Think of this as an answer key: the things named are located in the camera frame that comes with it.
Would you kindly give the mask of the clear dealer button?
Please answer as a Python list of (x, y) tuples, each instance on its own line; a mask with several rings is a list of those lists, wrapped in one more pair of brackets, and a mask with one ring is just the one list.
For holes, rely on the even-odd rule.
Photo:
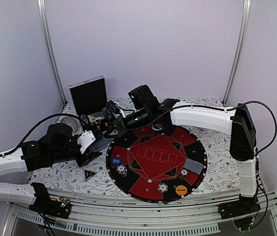
[(160, 131), (163, 129), (163, 125), (162, 124), (152, 124), (152, 129), (156, 130), (156, 131)]

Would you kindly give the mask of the blue small blind button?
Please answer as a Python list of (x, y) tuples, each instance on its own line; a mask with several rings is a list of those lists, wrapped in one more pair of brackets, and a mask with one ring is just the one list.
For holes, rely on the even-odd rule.
[(120, 157), (114, 157), (111, 159), (111, 164), (113, 166), (119, 166), (122, 164), (122, 159)]

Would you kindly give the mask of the single blue playing card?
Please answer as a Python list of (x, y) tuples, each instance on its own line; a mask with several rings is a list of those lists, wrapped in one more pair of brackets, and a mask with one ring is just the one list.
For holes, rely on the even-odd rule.
[(198, 162), (196, 162), (192, 159), (187, 159), (187, 161), (185, 162), (183, 168), (199, 175), (199, 174), (201, 174), (201, 172), (204, 168), (204, 165), (201, 164), (201, 163), (198, 163)]

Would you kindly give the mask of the red poker chip stack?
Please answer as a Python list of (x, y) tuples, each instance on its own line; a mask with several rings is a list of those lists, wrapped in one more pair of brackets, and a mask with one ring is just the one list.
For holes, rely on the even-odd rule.
[(179, 178), (180, 179), (187, 179), (189, 176), (189, 172), (188, 170), (186, 169), (182, 169), (180, 172), (179, 172)]

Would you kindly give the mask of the orange big blind button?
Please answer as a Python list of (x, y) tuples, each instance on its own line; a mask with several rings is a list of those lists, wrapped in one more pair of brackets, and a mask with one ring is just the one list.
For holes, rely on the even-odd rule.
[(188, 189), (186, 186), (184, 185), (178, 185), (176, 188), (175, 188), (175, 192), (177, 195), (179, 196), (185, 196), (188, 192)]

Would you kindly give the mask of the striped grey cup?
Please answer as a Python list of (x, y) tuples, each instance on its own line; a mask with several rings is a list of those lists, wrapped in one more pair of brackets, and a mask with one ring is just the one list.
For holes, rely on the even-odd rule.
[(76, 133), (79, 130), (79, 124), (78, 121), (73, 117), (63, 117), (60, 120), (60, 123), (66, 124), (70, 126), (73, 130), (73, 133)]

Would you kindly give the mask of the boxed playing card deck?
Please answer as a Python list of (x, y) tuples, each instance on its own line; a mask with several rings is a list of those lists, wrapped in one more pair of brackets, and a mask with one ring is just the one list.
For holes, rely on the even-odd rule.
[(96, 112), (88, 115), (90, 122), (100, 121), (105, 118), (102, 112)]

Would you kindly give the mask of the aluminium poker chip case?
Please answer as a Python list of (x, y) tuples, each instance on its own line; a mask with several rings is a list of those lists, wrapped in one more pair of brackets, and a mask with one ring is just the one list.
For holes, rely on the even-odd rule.
[[(108, 111), (106, 108), (107, 93), (103, 75), (69, 86), (74, 107), (78, 116), (94, 129), (104, 132), (109, 127)], [(105, 118), (90, 122), (88, 115), (102, 112)]]

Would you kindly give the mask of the round red black poker mat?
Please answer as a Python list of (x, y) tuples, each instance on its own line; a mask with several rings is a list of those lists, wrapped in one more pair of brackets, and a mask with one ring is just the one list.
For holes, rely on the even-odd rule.
[[(120, 157), (127, 174), (117, 173), (111, 159)], [(187, 159), (204, 165), (201, 174), (189, 172), (187, 179), (180, 179), (179, 172)], [(194, 192), (202, 183), (207, 171), (207, 154), (201, 141), (184, 127), (170, 125), (156, 131), (147, 127), (115, 138), (106, 154), (107, 171), (114, 184), (126, 195), (149, 203), (177, 201)], [(168, 191), (160, 193), (160, 183)], [(178, 185), (187, 187), (185, 196), (175, 192)]]

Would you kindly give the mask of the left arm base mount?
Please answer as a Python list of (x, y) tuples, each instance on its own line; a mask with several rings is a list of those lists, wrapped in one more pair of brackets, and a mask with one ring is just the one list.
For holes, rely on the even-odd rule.
[(70, 199), (59, 197), (56, 200), (50, 198), (47, 188), (42, 183), (32, 183), (35, 201), (28, 208), (42, 215), (68, 219), (72, 205)]

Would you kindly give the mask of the aluminium front rail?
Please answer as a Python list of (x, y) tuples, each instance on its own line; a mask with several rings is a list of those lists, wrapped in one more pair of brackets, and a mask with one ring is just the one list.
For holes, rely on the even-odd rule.
[(128, 196), (78, 194), (52, 190), (68, 197), (68, 219), (55, 219), (56, 236), (277, 236), (277, 197), (258, 193), (261, 211), (247, 229), (250, 215), (224, 219), (220, 204), (237, 200), (238, 191), (195, 194), (167, 204), (141, 202)]

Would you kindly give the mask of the right aluminium frame post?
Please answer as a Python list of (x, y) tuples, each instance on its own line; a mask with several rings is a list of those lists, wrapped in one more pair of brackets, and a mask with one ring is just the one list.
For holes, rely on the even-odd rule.
[(237, 40), (237, 46), (236, 46), (228, 82), (227, 82), (225, 92), (223, 95), (223, 99), (222, 99), (223, 105), (228, 104), (230, 96), (231, 96), (231, 92), (232, 92), (232, 89), (233, 89), (233, 86), (235, 83), (235, 78), (236, 78), (237, 70), (239, 67), (242, 50), (244, 47), (246, 31), (247, 31), (248, 24), (249, 24), (250, 8), (251, 8), (251, 0), (244, 0), (242, 16), (241, 16), (241, 21), (240, 21), (240, 27), (239, 27), (238, 40)]

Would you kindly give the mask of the aluminium frame post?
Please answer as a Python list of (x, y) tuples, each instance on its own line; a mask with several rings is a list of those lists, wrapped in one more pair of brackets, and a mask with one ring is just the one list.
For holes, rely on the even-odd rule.
[(247, 31), (248, 24), (249, 24), (250, 8), (251, 8), (251, 0), (244, 0), (242, 16), (241, 16), (241, 21), (240, 21), (240, 27), (239, 27), (238, 40), (237, 40), (237, 46), (236, 46), (228, 82), (227, 82), (225, 92), (223, 95), (223, 99), (222, 99), (223, 105), (228, 104), (230, 96), (231, 96), (231, 92), (232, 92), (232, 89), (233, 89), (233, 86), (235, 83), (235, 78), (236, 78), (237, 70), (239, 67), (242, 50), (244, 47), (246, 31)]
[(63, 103), (63, 105), (66, 105), (67, 99), (65, 97), (63, 85), (59, 76), (59, 71), (55, 59), (55, 54), (52, 46), (52, 40), (51, 40), (51, 34), (49, 30), (48, 25), (48, 19), (47, 19), (47, 11), (46, 11), (46, 5), (44, 0), (37, 0), (37, 6), (38, 6), (38, 13), (40, 18), (40, 24), (43, 32), (43, 37), (45, 40), (46, 50), (49, 57), (51, 70), (55, 79), (55, 84), (57, 91), (59, 93), (59, 97)]

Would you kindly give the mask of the left aluminium frame post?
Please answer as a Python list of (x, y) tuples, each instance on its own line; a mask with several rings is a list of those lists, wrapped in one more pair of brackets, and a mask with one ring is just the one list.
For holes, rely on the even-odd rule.
[(47, 11), (46, 11), (46, 5), (44, 0), (37, 0), (37, 6), (38, 6), (38, 13), (40, 18), (40, 24), (43, 32), (43, 37), (45, 40), (46, 50), (49, 57), (51, 70), (55, 79), (55, 84), (57, 91), (59, 93), (59, 97), (63, 103), (63, 105), (66, 105), (67, 99), (65, 97), (63, 85), (59, 76), (59, 71), (55, 59), (55, 54), (52, 46), (52, 40), (51, 40), (51, 34), (49, 30), (48, 25), (48, 19), (47, 19)]

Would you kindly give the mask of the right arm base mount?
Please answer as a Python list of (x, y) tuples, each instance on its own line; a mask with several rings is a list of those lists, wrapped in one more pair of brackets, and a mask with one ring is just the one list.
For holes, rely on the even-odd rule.
[(233, 221), (234, 226), (240, 231), (248, 231), (252, 228), (259, 217), (260, 209), (257, 195), (251, 198), (239, 195), (238, 200), (218, 205), (218, 212), (222, 219), (241, 217)]

